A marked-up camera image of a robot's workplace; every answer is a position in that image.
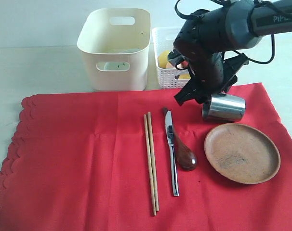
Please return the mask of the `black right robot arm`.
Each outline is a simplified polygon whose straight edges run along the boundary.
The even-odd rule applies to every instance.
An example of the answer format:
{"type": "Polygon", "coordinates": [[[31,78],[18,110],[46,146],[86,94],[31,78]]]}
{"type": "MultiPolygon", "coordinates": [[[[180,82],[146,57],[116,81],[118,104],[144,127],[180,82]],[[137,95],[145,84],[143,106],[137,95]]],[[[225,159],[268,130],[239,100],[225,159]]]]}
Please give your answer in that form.
{"type": "Polygon", "coordinates": [[[200,9],[181,18],[185,23],[169,60],[174,66],[186,61],[190,80],[175,100],[202,104],[237,82],[237,72],[251,61],[243,49],[255,47],[266,35],[292,32],[292,0],[225,0],[216,10],[200,9]]]}

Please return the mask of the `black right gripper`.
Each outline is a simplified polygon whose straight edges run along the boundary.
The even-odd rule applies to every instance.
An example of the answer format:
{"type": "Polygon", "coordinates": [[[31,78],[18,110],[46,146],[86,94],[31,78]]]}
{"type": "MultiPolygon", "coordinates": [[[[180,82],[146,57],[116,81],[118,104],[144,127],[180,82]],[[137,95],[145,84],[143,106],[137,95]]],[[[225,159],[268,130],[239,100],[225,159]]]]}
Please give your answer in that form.
{"type": "Polygon", "coordinates": [[[249,64],[244,54],[224,59],[222,53],[214,53],[206,59],[185,60],[191,79],[174,96],[179,106],[193,99],[198,104],[209,103],[213,94],[227,93],[238,81],[237,72],[249,64]]]}

